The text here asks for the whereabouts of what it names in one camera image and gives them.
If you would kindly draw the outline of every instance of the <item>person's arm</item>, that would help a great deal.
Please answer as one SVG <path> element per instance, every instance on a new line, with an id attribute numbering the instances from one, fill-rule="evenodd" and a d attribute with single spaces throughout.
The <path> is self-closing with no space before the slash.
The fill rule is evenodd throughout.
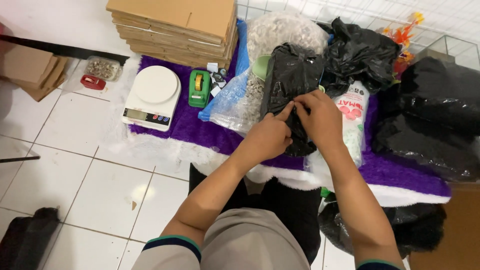
<path id="1" fill-rule="evenodd" d="M 376 259 L 403 269 L 392 226 L 343 143 L 341 111 L 319 90 L 295 98 L 295 107 L 330 169 L 357 266 Z"/>
<path id="2" fill-rule="evenodd" d="M 205 233 L 227 203 L 242 177 L 264 160 L 285 152 L 292 143 L 285 124 L 293 102 L 277 116 L 269 113 L 247 133 L 233 154 L 185 199 L 161 236 L 181 235 L 201 246 Z"/>

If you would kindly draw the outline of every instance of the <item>black pants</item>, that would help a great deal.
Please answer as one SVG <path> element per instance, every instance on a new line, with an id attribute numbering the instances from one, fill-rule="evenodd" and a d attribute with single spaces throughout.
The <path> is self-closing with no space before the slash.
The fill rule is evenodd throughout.
<path id="1" fill-rule="evenodd" d="M 190 164 L 189 191 L 206 178 Z M 322 197 L 321 189 L 298 190 L 284 186 L 276 177 L 265 184 L 261 194 L 247 194 L 247 186 L 242 179 L 222 213 L 235 208 L 249 207 L 272 211 L 282 221 L 300 244 L 310 265 L 320 249 L 320 226 L 318 208 Z"/>

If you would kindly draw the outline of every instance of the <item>digital kitchen scale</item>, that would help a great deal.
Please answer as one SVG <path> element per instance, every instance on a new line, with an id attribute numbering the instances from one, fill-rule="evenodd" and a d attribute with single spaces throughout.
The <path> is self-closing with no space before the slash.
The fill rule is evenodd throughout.
<path id="1" fill-rule="evenodd" d="M 140 71 L 128 95 L 122 121 L 167 131 L 181 92 L 180 79 L 170 69 L 149 66 Z"/>

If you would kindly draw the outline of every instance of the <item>tape roll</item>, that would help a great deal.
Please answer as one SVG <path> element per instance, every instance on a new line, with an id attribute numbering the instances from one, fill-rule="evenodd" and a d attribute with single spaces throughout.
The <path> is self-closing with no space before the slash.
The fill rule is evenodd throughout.
<path id="1" fill-rule="evenodd" d="M 201 91 L 202 90 L 202 79 L 204 76 L 202 74 L 197 74 L 195 77 L 195 91 Z"/>

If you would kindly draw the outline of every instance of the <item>red tape dispenser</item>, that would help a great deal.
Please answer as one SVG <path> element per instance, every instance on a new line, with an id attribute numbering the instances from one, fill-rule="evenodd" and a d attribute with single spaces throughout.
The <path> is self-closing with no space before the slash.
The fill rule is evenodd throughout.
<path id="1" fill-rule="evenodd" d="M 80 80 L 82 85 L 87 88 L 94 89 L 94 90 L 103 90 L 105 88 L 106 82 L 102 79 L 99 79 L 95 76 L 91 75 L 84 75 Z"/>

